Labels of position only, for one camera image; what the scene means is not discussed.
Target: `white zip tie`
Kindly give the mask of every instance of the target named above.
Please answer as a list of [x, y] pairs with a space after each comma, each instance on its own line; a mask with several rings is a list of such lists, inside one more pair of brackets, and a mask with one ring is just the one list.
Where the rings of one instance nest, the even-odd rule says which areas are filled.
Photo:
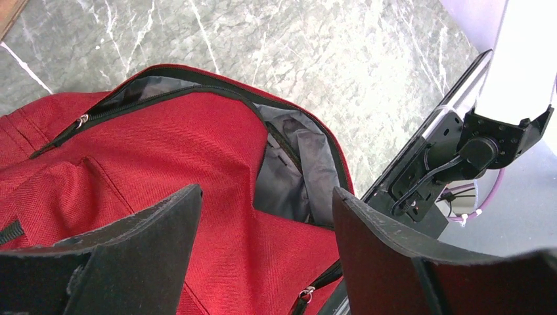
[[465, 214], [461, 215], [460, 217], [462, 218], [462, 222], [460, 222], [460, 226], [465, 227], [466, 226], [466, 220], [468, 219], [468, 215], [465, 213]]

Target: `gray marble floor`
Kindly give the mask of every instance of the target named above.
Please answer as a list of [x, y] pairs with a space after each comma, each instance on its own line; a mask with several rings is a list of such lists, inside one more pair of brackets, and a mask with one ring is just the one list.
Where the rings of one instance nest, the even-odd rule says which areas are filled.
[[314, 112], [361, 195], [476, 56], [439, 0], [30, 0], [0, 48], [0, 115], [188, 64]]

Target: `backpack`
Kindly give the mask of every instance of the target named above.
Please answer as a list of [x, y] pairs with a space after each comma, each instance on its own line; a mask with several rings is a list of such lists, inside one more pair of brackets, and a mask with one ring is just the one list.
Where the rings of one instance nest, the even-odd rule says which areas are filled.
[[3, 251], [52, 246], [198, 184], [177, 314], [316, 314], [342, 277], [332, 191], [353, 187], [340, 145], [253, 87], [152, 66], [111, 92], [0, 117], [0, 147]]

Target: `wire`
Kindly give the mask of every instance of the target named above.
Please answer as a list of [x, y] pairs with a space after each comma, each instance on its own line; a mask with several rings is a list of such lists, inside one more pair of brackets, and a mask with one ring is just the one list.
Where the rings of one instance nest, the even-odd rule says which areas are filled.
[[469, 189], [467, 189], [467, 190], [463, 190], [463, 191], [461, 191], [461, 192], [457, 192], [456, 194], [453, 194], [453, 196], [458, 196], [458, 195], [463, 194], [463, 193], [465, 193], [465, 192], [471, 192], [472, 190], [476, 190], [476, 188], [469, 188]]
[[447, 215], [447, 218], [450, 217], [453, 214], [453, 203], [449, 202], [449, 214]]
[[497, 174], [497, 179], [495, 179], [495, 183], [493, 184], [491, 191], [489, 192], [487, 197], [485, 197], [481, 205], [479, 205], [479, 207], [474, 212], [467, 215], [466, 218], [463, 218], [462, 216], [459, 217], [457, 216], [457, 217], [450, 217], [449, 220], [460, 222], [460, 224], [464, 226], [467, 220], [476, 218], [478, 215], [482, 214], [483, 208], [489, 205], [489, 203], [493, 199], [493, 196], [495, 196], [497, 190], [499, 190], [499, 186], [501, 185], [501, 182], [503, 180], [504, 172], [505, 172], [504, 169], [499, 169], [499, 174]]
[[462, 185], [462, 186], [457, 186], [457, 187], [452, 187], [452, 188], [447, 188], [447, 189], [445, 189], [444, 192], [454, 192], [455, 190], [461, 190], [461, 189], [472, 188], [472, 187], [474, 187], [473, 183]]
[[398, 199], [395, 202], [395, 204], [391, 208], [391, 214], [392, 215], [403, 215], [405, 212], [402, 211], [402, 209], [399, 209], [399, 206], [401, 205], [401, 203], [406, 201], [406, 199], [408, 199], [413, 193], [415, 193], [416, 190], [418, 190], [418, 188], [420, 188], [420, 186], [422, 184], [424, 184], [426, 181], [430, 180], [433, 176], [435, 176], [435, 174], [438, 174], [438, 173], [440, 173], [440, 172], [442, 172], [446, 169], [450, 169], [451, 167], [455, 166], [456, 164], [460, 163], [461, 161], [462, 161], [462, 157], [461, 156], [456, 156], [451, 161], [448, 161], [447, 163], [439, 166], [436, 169], [432, 169], [429, 173], [425, 174], [422, 178], [420, 178], [420, 180], [418, 180], [418, 182], [416, 184], [414, 184], [414, 186], [412, 186], [412, 188], [410, 188], [408, 190], [408, 192], [406, 192], [406, 194], [404, 194], [400, 199]]

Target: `metal zipper pull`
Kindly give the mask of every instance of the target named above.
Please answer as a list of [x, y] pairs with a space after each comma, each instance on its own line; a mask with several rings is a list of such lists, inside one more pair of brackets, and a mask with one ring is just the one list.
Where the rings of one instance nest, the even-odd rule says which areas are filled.
[[315, 291], [315, 287], [309, 286], [306, 287], [304, 290], [302, 290], [300, 292], [300, 294], [298, 295], [299, 299], [304, 299], [306, 304], [309, 304], [311, 302], [311, 300], [313, 300], [313, 292]]
[[85, 114], [85, 115], [81, 115], [79, 117], [79, 119], [77, 120], [77, 122], [79, 123], [78, 126], [76, 127], [76, 129], [81, 128], [81, 126], [83, 126], [84, 123], [87, 123], [87, 121], [89, 120], [89, 114]]

